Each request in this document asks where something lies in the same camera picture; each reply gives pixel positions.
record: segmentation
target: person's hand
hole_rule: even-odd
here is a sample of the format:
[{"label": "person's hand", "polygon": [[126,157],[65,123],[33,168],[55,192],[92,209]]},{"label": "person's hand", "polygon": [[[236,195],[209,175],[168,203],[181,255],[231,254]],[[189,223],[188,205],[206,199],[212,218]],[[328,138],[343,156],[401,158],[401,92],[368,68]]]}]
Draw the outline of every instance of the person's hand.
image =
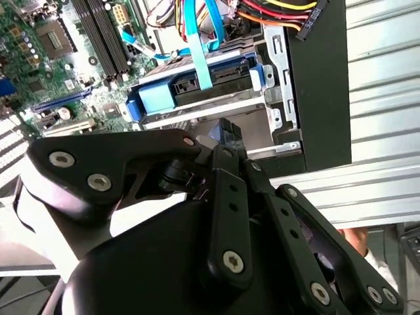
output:
[{"label": "person's hand", "polygon": [[361,256],[368,254],[368,228],[344,228],[339,232]]}]

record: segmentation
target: green circuit board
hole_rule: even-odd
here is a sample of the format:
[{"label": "green circuit board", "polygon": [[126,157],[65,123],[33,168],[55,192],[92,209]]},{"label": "green circuit board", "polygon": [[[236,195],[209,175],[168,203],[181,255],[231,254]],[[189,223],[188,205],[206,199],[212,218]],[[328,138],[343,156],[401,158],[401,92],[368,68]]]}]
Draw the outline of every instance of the green circuit board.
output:
[{"label": "green circuit board", "polygon": [[[143,54],[133,54],[133,48],[121,42],[124,53],[130,57],[129,71],[118,79],[107,80],[94,45],[71,0],[17,0],[14,3],[24,10],[31,5],[39,6],[40,3],[48,3],[53,9],[56,6],[50,16],[47,14],[46,18],[42,16],[42,19],[28,21],[19,17],[9,3],[1,3],[1,74],[10,79],[16,88],[15,95],[8,97],[6,101],[19,103],[19,109],[14,111],[22,121],[37,133],[37,137],[42,137],[46,127],[32,108],[89,88],[91,93],[88,97],[66,104],[66,108],[72,113],[71,121],[93,118],[96,121],[95,131],[100,132],[132,130],[127,113],[119,105],[125,103],[128,90],[136,85],[139,77],[155,67],[153,61]],[[110,7],[118,5],[124,9],[124,23],[118,21],[118,16],[112,9],[106,11],[115,30],[119,33],[123,25],[128,25],[142,40],[141,29],[129,0],[116,0],[108,4]],[[65,38],[60,38],[60,30],[65,31]],[[47,36],[48,45],[55,45],[54,42],[62,45],[57,50],[60,53],[54,52],[45,44]],[[58,119],[54,126],[69,121]]]}]

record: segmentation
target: white fabric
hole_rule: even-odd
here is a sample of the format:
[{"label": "white fabric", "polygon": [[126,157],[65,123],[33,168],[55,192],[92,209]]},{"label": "white fabric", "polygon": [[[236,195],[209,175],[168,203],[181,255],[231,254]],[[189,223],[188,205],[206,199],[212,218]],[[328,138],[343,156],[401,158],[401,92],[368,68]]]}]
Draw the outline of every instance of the white fabric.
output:
[{"label": "white fabric", "polygon": [[392,275],[387,264],[383,261],[378,261],[370,250],[367,251],[365,256],[366,261],[378,271],[378,273],[398,292],[398,285]]}]

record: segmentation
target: bolt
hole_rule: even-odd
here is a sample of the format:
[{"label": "bolt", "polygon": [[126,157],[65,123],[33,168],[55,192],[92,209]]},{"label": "bolt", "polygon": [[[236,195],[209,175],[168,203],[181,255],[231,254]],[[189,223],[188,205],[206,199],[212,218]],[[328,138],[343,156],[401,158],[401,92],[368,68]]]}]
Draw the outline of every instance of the bolt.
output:
[{"label": "bolt", "polygon": [[382,304],[382,296],[372,287],[367,287],[367,292],[369,293],[372,300],[374,300],[378,304]]},{"label": "bolt", "polygon": [[223,263],[234,274],[239,274],[243,270],[242,258],[234,251],[225,251],[223,254]]},{"label": "bolt", "polygon": [[194,141],[191,140],[190,138],[184,138],[184,142],[187,143],[187,145],[189,145],[189,146],[193,146],[194,145]]},{"label": "bolt", "polygon": [[290,194],[290,196],[296,198],[297,197],[297,192],[294,189],[288,188],[287,192]]},{"label": "bolt", "polygon": [[223,149],[223,152],[228,156],[228,157],[232,157],[233,154],[231,153],[231,151],[229,151],[228,149]]},{"label": "bolt", "polygon": [[258,172],[261,172],[261,166],[260,165],[256,164],[255,162],[253,162],[251,165],[254,168],[254,170],[256,170]]},{"label": "bolt", "polygon": [[103,174],[92,174],[87,178],[87,184],[99,192],[105,192],[111,188],[111,180]]},{"label": "bolt", "polygon": [[314,282],[310,285],[310,289],[318,301],[324,305],[329,304],[329,294],[322,285],[320,285],[318,282]]},{"label": "bolt", "polygon": [[50,163],[57,167],[70,167],[74,165],[74,157],[66,152],[56,151],[50,154],[49,156]]},{"label": "bolt", "polygon": [[395,304],[395,305],[397,305],[398,304],[398,301],[397,301],[397,299],[396,299],[396,297],[395,297],[395,295],[394,294],[392,294],[392,292],[391,291],[389,291],[387,288],[383,288],[382,289],[382,291],[383,291],[383,293],[385,294],[385,296],[387,297],[387,299],[392,303],[392,304]]}]

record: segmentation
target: motherboard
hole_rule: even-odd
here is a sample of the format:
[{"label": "motherboard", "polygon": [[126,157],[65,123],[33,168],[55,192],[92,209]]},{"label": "motherboard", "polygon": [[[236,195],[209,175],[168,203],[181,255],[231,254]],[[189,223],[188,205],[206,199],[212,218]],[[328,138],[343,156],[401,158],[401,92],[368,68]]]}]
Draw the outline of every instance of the motherboard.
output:
[{"label": "motherboard", "polygon": [[14,114],[35,138],[137,128],[125,101],[155,64],[121,40],[122,30],[142,39],[129,0],[0,4],[3,119]]}]

